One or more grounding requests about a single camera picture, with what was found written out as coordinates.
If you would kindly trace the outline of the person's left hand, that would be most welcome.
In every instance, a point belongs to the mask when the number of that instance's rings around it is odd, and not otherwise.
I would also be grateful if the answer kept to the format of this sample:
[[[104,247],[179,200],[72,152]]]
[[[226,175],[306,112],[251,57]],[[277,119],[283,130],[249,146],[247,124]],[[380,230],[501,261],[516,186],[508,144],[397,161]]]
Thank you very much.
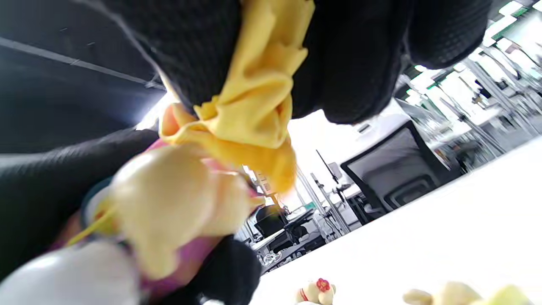
[[[158,140],[153,130],[120,130],[47,152],[1,158],[1,280],[60,247],[83,199]],[[202,298],[247,305],[260,282],[254,251],[233,236],[211,242],[186,284],[159,284],[153,305],[199,305]]]

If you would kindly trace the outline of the person's right hand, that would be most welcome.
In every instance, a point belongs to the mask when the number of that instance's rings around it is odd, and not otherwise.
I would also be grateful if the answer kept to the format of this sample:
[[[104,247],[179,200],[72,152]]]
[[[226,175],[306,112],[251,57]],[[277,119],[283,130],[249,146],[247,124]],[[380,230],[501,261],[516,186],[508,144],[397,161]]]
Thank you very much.
[[[221,92],[241,28],[240,0],[85,0],[119,25],[184,106]],[[490,0],[316,0],[293,77],[293,118],[323,110],[335,124],[379,114],[403,59],[430,69],[482,43]]]

